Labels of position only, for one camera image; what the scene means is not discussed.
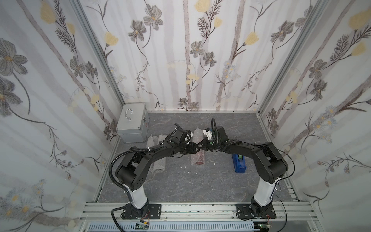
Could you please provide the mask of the bubble wrap sheet stack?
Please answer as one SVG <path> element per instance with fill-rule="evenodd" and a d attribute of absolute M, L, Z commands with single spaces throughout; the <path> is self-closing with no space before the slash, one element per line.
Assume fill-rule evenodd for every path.
<path fill-rule="evenodd" d="M 198 144 L 204 139 L 203 131 L 197 128 L 193 133 L 192 142 Z M 196 154 L 191 155 L 192 166 L 202 166 L 205 163 L 204 150 L 198 151 Z"/>

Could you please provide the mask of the blue tape dispenser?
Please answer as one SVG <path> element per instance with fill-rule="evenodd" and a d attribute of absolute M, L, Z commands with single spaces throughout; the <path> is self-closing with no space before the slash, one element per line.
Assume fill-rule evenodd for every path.
<path fill-rule="evenodd" d="M 232 154 L 234 171 L 236 173 L 245 173 L 246 165 L 244 156 L 238 154 Z"/>

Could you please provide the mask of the single bubble wrap sheet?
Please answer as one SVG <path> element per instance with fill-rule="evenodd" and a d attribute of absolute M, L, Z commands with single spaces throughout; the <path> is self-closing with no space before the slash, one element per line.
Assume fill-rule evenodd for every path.
<path fill-rule="evenodd" d="M 156 146 L 158 144 L 158 137 L 150 135 L 149 138 L 147 139 L 146 147 L 150 148 L 153 146 Z"/>

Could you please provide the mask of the pink red bottle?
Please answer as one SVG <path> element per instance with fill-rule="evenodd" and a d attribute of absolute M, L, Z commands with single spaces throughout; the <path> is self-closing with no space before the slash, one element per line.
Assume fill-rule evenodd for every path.
<path fill-rule="evenodd" d="M 195 165 L 204 165 L 205 163 L 205 154 L 204 151 L 200 151 L 195 154 Z"/>

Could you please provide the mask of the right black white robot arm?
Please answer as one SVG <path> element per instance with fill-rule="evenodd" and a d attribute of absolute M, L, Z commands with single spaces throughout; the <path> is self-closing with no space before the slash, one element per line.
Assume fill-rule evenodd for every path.
<path fill-rule="evenodd" d="M 250 144 L 237 139 L 229 139 L 225 129 L 211 120 L 211 128 L 203 131 L 204 138 L 197 143 L 199 149 L 237 154 L 253 160 L 260 177 L 257 190 L 250 205 L 237 209 L 237 217 L 241 220 L 262 218 L 273 211 L 272 198 L 277 183 L 288 171 L 288 164 L 280 151 L 271 142 Z"/>

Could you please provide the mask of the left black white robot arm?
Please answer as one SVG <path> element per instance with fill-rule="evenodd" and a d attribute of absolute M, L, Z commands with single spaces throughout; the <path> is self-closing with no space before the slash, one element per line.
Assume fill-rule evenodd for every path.
<path fill-rule="evenodd" d="M 109 178 L 128 196 L 129 204 L 121 208 L 123 217 L 144 218 L 148 214 L 149 200 L 143 184 L 153 163 L 177 153 L 192 155 L 200 150 L 200 144 L 191 142 L 191 132 L 177 125 L 158 145 L 143 149 L 132 147 L 116 156 L 109 165 Z"/>

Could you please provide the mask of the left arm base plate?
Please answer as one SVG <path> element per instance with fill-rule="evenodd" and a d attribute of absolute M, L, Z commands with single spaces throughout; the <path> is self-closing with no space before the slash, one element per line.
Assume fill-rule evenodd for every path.
<path fill-rule="evenodd" d="M 137 209 L 132 204 L 127 204 L 120 217 L 122 219 L 160 219 L 161 208 L 161 204 L 146 204 L 142 209 Z"/>

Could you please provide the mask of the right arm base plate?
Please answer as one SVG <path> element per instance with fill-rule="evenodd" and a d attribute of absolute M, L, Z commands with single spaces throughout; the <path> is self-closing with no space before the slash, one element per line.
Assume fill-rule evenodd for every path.
<path fill-rule="evenodd" d="M 250 219 L 276 219 L 272 204 L 260 206 L 259 204 L 236 204 L 236 214 L 241 220 Z"/>

